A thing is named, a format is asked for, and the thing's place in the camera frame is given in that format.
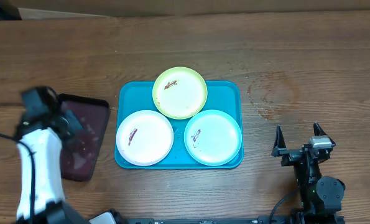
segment wall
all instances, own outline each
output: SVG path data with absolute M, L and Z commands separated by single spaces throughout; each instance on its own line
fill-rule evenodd
M 104 16 L 370 9 L 370 0 L 4 0 L 18 8 Z

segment tray rim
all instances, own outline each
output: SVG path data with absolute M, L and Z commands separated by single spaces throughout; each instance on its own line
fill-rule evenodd
M 132 165 L 132 164 L 129 163 L 129 166 L 128 166 L 126 164 L 121 163 L 121 161 L 117 160 L 117 154 L 119 154 L 119 152 L 117 150 L 116 141 L 114 141 L 114 160 L 116 161 L 117 165 L 124 168 L 124 169 L 175 169 L 175 170 L 179 170 L 179 169 L 183 169 L 183 170 L 185 170 L 185 169 L 199 169 L 199 170 L 204 170 L 204 169 L 234 169 L 237 166 L 239 166 L 241 164 L 241 162 L 243 161 L 243 159 L 244 159 L 244 133 L 243 133 L 243 117 L 242 117 L 242 114 L 241 114 L 240 89 L 235 83 L 233 83 L 231 81 L 228 81 L 228 80 L 205 80 L 205 82 L 206 82 L 207 87 L 208 87 L 209 83 L 219 83 L 219 84 L 226 83 L 226 85 L 220 85 L 220 86 L 227 86 L 227 87 L 232 88 L 235 91 L 235 94 L 237 95 L 236 98 L 239 101 L 239 103 L 238 103 L 238 105 L 236 105 L 236 110 L 239 110 L 239 118 L 238 118 L 239 122 L 238 122 L 238 124 L 239 124 L 241 134 L 242 134 L 241 137 L 243 139 L 242 143 L 241 143 L 240 151 L 238 152 L 238 153 L 241 152 L 241 155 L 240 155 L 240 158 L 238 159 L 237 163 L 232 164 L 230 166 L 228 166 L 227 164 L 223 164 L 223 165 L 220 165 L 220 166 L 206 166 L 206 165 L 203 165 L 203 164 L 200 163 L 196 167 L 178 167 L 178 166 L 159 167 L 158 165 L 155 166 L 156 164 L 154 164 L 152 166 L 135 166 L 135 165 Z M 119 120 L 118 120 L 119 113 L 120 113 L 119 102 L 122 100 L 122 97 L 123 97 L 122 93 L 123 93 L 123 91 L 128 89 L 128 86 L 133 85 L 133 83 L 141 83 L 143 85 L 151 83 L 153 85 L 155 83 L 155 81 L 146 81 L 146 80 L 145 81 L 130 81 L 130 82 L 127 82 L 126 84 L 124 84 L 123 87 L 121 87 L 120 92 L 119 92 L 119 98 L 118 98 L 117 123 L 116 123 L 116 132 L 115 132 L 115 134 L 117 133 L 118 127 L 122 122 L 122 121 L 119 122 Z

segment wire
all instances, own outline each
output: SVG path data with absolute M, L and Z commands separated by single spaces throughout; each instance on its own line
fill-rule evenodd
M 294 196 L 298 191 L 299 191 L 299 188 L 293 190 L 291 193 L 289 193 L 286 196 L 284 196 L 284 198 L 282 198 L 282 200 L 280 200 L 279 202 L 277 202 L 277 204 L 275 205 L 275 207 L 271 211 L 271 215 L 269 215 L 269 224 L 272 224 L 273 214 L 276 212 L 276 210 L 279 207 L 279 205 L 281 203 L 283 203 L 285 200 L 287 200 L 288 198 Z
M 35 162 L 34 162 L 34 156 L 33 152 L 31 151 L 30 147 L 26 145 L 22 141 L 16 141 L 13 137 L 7 136 L 5 134 L 0 134 L 1 138 L 12 140 L 18 144 L 21 144 L 27 149 L 27 152 L 30 155 L 30 160 L 31 160 L 31 189 L 30 189 L 30 218 L 29 218 L 29 223 L 33 224 L 34 223 L 34 205 L 35 205 Z

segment red stain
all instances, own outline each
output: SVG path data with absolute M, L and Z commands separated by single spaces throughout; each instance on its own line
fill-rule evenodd
M 166 89 L 170 88 L 173 85 L 178 85 L 178 80 L 174 80 L 172 82 L 168 82 L 168 84 L 164 87 L 164 89 L 166 90 Z
M 196 142 L 196 140 L 197 140 L 198 136 L 200 135 L 200 133 L 201 133 L 201 130 L 199 129 L 199 130 L 195 133 L 195 135 L 193 135 L 193 136 L 192 136 L 193 142 Z
M 130 134 L 129 134 L 129 142 L 128 142 L 128 146 L 131 145 L 131 141 L 132 139 L 134 138 L 134 135 L 135 133 L 137 132 L 137 128 L 135 128 Z

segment yellow plate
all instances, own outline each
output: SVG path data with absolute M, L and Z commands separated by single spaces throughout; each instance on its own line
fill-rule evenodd
M 153 86 L 153 102 L 169 118 L 190 118 L 203 109 L 206 101 L 207 85 L 190 68 L 170 68 L 161 73 Z

